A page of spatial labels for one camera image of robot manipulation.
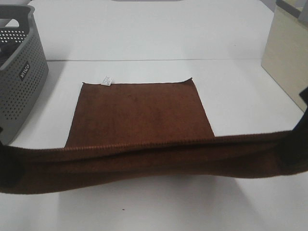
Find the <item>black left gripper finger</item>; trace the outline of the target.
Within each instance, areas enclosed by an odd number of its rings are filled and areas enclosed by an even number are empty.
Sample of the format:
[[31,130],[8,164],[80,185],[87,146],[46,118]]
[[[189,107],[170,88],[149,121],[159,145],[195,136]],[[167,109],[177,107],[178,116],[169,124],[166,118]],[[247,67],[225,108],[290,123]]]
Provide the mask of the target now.
[[15,187],[24,176],[25,169],[10,148],[0,142],[0,188]]

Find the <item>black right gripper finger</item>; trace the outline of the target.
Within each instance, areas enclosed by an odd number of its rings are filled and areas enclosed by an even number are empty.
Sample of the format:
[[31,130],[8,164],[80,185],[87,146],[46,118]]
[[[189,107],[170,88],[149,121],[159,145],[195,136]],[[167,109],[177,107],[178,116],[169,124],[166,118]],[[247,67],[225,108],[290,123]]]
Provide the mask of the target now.
[[283,175],[294,175],[308,170],[308,112],[278,146],[278,158]]

